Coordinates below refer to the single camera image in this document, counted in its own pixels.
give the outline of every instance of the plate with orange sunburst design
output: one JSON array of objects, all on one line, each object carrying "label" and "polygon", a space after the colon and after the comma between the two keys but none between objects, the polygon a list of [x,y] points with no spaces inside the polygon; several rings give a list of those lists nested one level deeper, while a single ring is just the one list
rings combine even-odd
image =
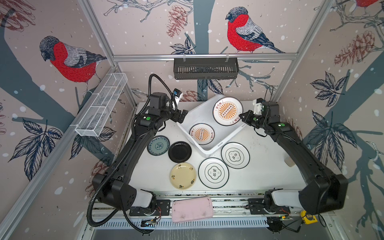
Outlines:
[{"label": "plate with orange sunburst design", "polygon": [[189,130],[189,135],[191,135],[199,145],[206,145],[215,138],[215,131],[208,124],[198,123]]},{"label": "plate with orange sunburst design", "polygon": [[239,114],[243,113],[241,102],[232,97],[218,100],[213,109],[214,119],[224,126],[234,125],[240,120]]}]

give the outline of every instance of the plate with chinese characters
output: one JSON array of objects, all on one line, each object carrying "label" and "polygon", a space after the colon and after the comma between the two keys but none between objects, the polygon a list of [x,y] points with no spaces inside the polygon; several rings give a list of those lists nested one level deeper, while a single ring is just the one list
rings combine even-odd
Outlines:
[{"label": "plate with chinese characters", "polygon": [[147,145],[148,152],[153,156],[160,156],[169,149],[169,140],[165,136],[155,136]]},{"label": "plate with chinese characters", "polygon": [[182,162],[173,167],[169,176],[170,182],[175,188],[185,190],[195,183],[196,169],[191,164]]},{"label": "plate with chinese characters", "polygon": [[223,161],[230,167],[240,169],[249,163],[250,155],[248,150],[237,142],[229,142],[221,149]]},{"label": "plate with chinese characters", "polygon": [[243,113],[243,105],[238,99],[232,97],[218,100],[213,109],[215,121],[223,126],[234,125],[240,121],[241,113]]},{"label": "plate with chinese characters", "polygon": [[191,135],[199,145],[206,145],[215,138],[215,131],[208,124],[198,123],[189,130],[189,135]]},{"label": "plate with chinese characters", "polygon": [[228,181],[228,167],[218,158],[207,158],[199,166],[199,178],[209,188],[221,188]]}]

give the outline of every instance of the wire mesh basket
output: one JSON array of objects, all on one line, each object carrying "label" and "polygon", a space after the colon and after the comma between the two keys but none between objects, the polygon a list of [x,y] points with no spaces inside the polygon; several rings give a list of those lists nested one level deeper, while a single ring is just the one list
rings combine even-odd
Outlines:
[{"label": "wire mesh basket", "polygon": [[75,129],[80,136],[100,135],[126,83],[125,73],[112,73],[109,76]]},{"label": "wire mesh basket", "polygon": [[239,65],[237,58],[175,58],[173,72],[178,80],[234,79]]}]

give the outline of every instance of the black wall basket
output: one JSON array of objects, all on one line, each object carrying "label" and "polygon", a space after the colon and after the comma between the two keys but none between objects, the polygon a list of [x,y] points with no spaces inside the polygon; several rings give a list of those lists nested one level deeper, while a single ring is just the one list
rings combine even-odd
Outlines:
[{"label": "black wall basket", "polygon": [[237,58],[175,58],[173,72],[178,80],[234,79],[239,65]]}]

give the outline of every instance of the orange sunburst pattern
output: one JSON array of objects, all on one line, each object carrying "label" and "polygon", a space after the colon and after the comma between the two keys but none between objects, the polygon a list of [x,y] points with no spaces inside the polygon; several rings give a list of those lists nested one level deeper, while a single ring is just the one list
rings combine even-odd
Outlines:
[{"label": "orange sunburst pattern", "polygon": [[198,128],[195,131],[194,137],[200,142],[204,142],[209,138],[209,131],[205,128]]},{"label": "orange sunburst pattern", "polygon": [[233,103],[223,103],[219,107],[218,113],[222,119],[229,120],[229,119],[232,119],[236,115],[237,109]]}]

